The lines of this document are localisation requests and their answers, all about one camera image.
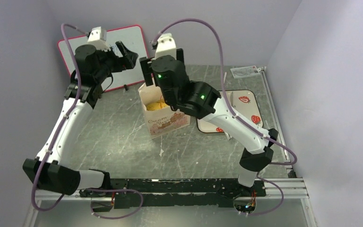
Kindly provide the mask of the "strawberry print tray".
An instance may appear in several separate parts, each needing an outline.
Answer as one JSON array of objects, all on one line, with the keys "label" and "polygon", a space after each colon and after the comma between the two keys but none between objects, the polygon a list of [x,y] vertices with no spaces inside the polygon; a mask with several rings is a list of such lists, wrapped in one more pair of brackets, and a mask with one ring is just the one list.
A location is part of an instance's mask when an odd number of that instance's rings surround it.
[{"label": "strawberry print tray", "polygon": [[[251,120],[255,125],[263,127],[263,120],[253,92],[250,90],[227,90],[230,104],[238,112]],[[223,133],[224,131],[202,119],[197,119],[197,129],[202,133]]]}]

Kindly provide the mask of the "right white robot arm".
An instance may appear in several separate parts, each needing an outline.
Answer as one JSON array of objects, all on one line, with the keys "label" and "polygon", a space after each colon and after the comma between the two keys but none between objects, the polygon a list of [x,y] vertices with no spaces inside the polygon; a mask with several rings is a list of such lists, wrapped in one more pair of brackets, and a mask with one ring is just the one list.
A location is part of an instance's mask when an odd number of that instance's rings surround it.
[{"label": "right white robot arm", "polygon": [[236,190],[242,196],[254,190],[257,173],[272,161],[278,131],[263,129],[226,103],[226,95],[206,82],[193,81],[186,73],[184,62],[164,55],[139,59],[145,83],[159,87],[172,111],[202,119],[230,134],[244,146],[239,162],[241,171]]}]

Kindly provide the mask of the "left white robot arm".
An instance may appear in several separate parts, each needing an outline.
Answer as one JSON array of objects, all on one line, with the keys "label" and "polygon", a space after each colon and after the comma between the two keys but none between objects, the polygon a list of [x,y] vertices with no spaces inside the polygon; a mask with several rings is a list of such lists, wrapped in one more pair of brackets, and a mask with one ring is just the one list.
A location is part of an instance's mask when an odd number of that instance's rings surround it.
[{"label": "left white robot arm", "polygon": [[80,131],[102,96],[102,83],[113,73],[133,69],[137,59],[138,54],[121,41],[113,47],[85,44],[75,49],[73,60],[78,69],[71,75],[58,121],[41,151],[23,163],[34,188],[65,195],[92,188],[101,197],[110,194],[108,172],[72,170],[69,159]]}]

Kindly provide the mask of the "yellow fake bread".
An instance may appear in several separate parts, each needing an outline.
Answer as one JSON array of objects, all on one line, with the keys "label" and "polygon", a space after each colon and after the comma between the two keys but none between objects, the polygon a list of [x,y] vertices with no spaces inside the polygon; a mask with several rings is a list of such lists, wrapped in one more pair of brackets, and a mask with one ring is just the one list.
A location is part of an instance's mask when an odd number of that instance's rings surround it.
[{"label": "yellow fake bread", "polygon": [[157,111],[168,107],[168,105],[165,103],[163,99],[160,99],[158,101],[149,103],[146,105],[147,111]]}]

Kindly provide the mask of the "metal serving tongs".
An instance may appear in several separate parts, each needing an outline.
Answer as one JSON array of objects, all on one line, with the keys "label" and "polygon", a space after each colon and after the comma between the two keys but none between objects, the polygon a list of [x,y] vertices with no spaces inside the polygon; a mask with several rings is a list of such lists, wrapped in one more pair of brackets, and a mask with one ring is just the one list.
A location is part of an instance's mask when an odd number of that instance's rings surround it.
[{"label": "metal serving tongs", "polygon": [[225,132],[225,136],[228,140],[230,140],[232,138],[232,136],[230,136],[227,132]]}]

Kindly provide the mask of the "paper bag with orange handles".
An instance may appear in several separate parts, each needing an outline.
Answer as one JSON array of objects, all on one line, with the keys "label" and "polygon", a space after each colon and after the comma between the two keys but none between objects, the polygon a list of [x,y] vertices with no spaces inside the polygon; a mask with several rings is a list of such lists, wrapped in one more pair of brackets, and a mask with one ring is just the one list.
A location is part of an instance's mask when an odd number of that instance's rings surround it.
[{"label": "paper bag with orange handles", "polygon": [[169,132],[190,125],[190,116],[177,110],[173,111],[170,106],[157,110],[147,111],[146,105],[160,99],[164,99],[161,89],[154,85],[143,84],[138,89],[141,100],[142,111],[151,138],[160,137]]}]

